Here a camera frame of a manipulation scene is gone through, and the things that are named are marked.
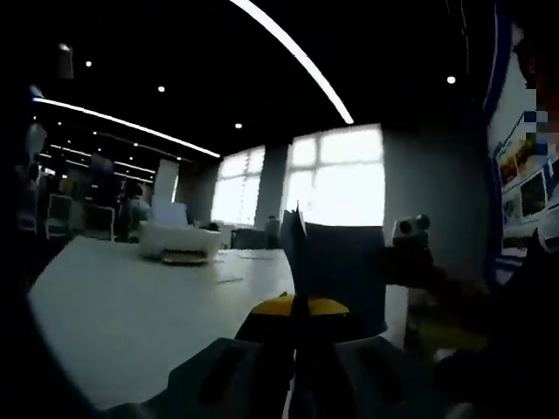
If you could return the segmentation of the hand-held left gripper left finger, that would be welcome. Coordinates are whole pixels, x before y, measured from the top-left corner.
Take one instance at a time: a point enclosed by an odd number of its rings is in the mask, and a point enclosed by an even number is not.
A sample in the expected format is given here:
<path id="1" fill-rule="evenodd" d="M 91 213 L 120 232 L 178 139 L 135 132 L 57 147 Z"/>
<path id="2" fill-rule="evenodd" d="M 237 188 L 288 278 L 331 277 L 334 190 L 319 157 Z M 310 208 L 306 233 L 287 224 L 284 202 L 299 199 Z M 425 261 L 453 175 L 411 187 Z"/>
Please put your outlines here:
<path id="1" fill-rule="evenodd" d="M 293 297 L 251 309 L 232 339 L 219 338 L 169 374 L 168 418 L 281 418 L 293 378 Z"/>

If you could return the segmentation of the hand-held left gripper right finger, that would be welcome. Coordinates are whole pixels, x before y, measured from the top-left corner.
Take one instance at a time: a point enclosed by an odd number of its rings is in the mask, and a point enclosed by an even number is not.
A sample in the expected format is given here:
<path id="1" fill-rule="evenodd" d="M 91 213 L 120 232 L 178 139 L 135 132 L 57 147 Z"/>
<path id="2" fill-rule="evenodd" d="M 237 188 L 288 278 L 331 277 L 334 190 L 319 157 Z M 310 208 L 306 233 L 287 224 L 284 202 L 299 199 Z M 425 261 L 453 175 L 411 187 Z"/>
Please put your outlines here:
<path id="1" fill-rule="evenodd" d="M 300 311 L 303 418 L 440 418 L 429 370 L 331 299 Z"/>

